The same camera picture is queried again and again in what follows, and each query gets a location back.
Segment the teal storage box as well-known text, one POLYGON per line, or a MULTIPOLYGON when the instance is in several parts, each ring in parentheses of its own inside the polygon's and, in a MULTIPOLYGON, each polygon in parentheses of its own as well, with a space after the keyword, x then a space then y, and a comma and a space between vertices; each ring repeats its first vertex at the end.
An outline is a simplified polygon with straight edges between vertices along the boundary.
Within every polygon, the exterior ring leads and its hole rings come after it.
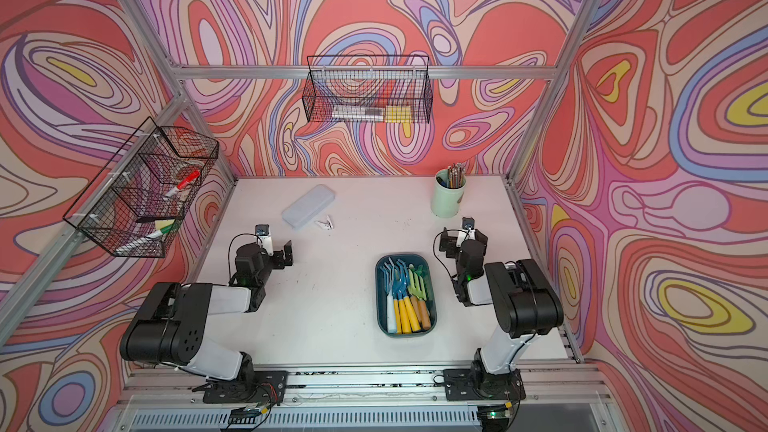
POLYGON ((437 324, 435 294, 427 261, 418 254, 390 254, 375 267, 376 312, 388 337, 423 336, 437 324))

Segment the green rake wooden handle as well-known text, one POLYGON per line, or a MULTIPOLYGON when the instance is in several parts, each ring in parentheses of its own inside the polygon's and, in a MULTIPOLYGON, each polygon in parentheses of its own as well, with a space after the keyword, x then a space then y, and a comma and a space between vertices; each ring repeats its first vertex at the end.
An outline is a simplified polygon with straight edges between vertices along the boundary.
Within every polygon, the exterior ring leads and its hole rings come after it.
POLYGON ((427 308, 427 291, 422 276, 422 267, 410 265, 409 271, 409 292, 413 298, 414 308, 423 330, 429 330, 432 327, 431 318, 427 308))

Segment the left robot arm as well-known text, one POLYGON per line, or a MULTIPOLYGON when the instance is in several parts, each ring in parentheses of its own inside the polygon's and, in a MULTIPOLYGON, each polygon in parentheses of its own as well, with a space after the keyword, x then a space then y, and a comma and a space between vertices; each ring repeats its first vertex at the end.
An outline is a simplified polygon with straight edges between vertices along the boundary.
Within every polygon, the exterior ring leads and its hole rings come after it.
POLYGON ((122 359, 172 366, 203 377, 205 383, 192 390, 201 392, 206 404, 281 404, 287 373, 258 371, 248 353, 217 342, 206 326, 214 316, 256 313, 266 297, 271 273, 292 265, 290 241, 282 249, 268 252, 256 240, 237 249, 235 273, 226 285, 156 283, 121 338, 122 359))

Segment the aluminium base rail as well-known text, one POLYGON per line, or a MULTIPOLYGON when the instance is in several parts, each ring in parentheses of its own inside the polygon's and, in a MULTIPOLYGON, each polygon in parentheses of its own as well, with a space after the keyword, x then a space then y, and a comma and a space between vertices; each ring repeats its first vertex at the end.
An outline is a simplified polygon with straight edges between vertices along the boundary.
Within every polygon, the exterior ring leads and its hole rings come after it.
POLYGON ((267 405, 208 404, 203 381, 172 370, 133 373, 107 431, 625 431, 593 366, 522 367, 498 399, 445 382, 447 364, 288 367, 267 405))

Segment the light blue rake white handle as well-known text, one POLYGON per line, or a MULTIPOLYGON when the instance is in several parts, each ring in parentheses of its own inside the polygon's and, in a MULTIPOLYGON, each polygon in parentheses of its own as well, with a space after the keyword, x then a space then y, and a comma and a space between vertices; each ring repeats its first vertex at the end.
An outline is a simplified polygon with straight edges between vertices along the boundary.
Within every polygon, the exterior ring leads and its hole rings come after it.
POLYGON ((387 258, 383 265, 384 273, 384 285, 385 285, 385 305, 386 305, 386 331, 388 334, 393 335, 397 333, 397 327, 399 325, 397 318, 397 310, 394 300, 394 281, 395 270, 394 262, 391 258, 387 258))

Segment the green white marker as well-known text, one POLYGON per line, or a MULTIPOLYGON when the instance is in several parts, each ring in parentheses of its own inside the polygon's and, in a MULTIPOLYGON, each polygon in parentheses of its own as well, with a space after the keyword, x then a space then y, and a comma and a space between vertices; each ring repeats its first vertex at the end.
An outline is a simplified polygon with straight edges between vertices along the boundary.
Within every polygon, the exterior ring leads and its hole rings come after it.
POLYGON ((153 243, 156 243, 161 237, 176 229, 176 221, 174 219, 156 220, 154 222, 154 228, 155 230, 152 233, 144 237, 134 239, 119 247, 116 250, 116 253, 119 255, 124 255, 132 252, 136 248, 142 248, 144 246, 149 246, 153 243))

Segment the yellow eraser in basket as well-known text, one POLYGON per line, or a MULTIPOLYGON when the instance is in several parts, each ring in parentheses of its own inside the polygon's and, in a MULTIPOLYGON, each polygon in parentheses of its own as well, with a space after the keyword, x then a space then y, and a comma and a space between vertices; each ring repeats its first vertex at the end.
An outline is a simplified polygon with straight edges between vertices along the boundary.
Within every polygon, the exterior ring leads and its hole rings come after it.
POLYGON ((410 106, 388 105, 384 109, 384 122, 390 124, 411 123, 413 121, 413 111, 410 106))

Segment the pencils in cup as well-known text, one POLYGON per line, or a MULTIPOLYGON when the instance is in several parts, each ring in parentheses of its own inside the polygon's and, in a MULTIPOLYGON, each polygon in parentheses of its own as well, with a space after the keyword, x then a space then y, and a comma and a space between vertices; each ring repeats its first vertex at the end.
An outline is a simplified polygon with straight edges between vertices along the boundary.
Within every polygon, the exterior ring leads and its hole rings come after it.
POLYGON ((437 180, 441 186, 448 189, 460 189, 465 185, 465 167, 462 163, 455 163, 443 169, 437 180))

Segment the red marker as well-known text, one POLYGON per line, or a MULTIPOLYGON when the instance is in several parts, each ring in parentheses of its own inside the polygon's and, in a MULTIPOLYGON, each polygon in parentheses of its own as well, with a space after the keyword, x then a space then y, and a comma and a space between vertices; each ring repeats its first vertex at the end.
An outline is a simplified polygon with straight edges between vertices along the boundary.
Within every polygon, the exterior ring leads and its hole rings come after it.
POLYGON ((200 177, 200 171, 193 170, 189 175, 187 175, 184 179, 182 179, 177 185, 175 185, 168 192, 166 192, 164 194, 164 197, 167 199, 170 199, 178 195, 181 191, 193 185, 199 177, 200 177))

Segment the dark blue rake yellow handle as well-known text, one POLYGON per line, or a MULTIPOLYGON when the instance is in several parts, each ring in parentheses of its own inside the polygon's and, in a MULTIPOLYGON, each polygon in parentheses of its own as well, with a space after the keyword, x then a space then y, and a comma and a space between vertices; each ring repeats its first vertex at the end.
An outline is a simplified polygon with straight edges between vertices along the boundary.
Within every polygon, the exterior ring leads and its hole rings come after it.
POLYGON ((400 333, 411 334, 412 327, 410 324, 410 319, 408 316, 407 307, 405 303, 405 299, 406 299, 405 295, 406 295, 406 283, 405 283, 404 272, 402 271, 402 268, 399 265, 397 265, 395 267, 394 298, 396 302, 397 312, 399 313, 400 333))

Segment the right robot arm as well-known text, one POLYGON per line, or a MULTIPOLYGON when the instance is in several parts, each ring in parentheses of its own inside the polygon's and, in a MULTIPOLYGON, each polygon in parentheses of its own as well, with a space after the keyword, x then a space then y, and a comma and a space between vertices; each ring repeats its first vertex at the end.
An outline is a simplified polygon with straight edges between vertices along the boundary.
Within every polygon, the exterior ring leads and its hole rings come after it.
POLYGON ((443 371, 443 385, 452 402, 516 405, 526 398, 518 361, 563 324, 564 309, 535 260, 487 262, 487 245, 487 236, 472 228, 445 228, 433 240, 433 253, 454 261, 449 278, 457 300, 466 307, 492 305, 497 322, 469 368, 443 371))

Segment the green pencil cup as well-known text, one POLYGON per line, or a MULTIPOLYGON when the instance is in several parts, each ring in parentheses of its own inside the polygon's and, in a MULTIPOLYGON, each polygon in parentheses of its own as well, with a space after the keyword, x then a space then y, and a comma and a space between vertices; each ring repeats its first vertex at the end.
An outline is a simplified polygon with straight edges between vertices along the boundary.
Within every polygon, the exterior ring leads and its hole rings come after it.
POLYGON ((435 187, 431 199, 431 211, 439 218, 451 218, 458 212, 464 197, 465 185, 460 189, 448 189, 440 185, 435 174, 435 187))

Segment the translucent plastic case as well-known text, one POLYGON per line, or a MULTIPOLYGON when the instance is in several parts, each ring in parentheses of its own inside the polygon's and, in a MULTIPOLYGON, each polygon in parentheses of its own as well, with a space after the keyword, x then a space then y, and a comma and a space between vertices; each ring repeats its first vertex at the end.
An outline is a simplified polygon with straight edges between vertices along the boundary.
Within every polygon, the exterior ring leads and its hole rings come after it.
POLYGON ((334 200, 335 192, 326 185, 317 185, 291 203, 281 218, 294 230, 299 230, 325 210, 334 200))

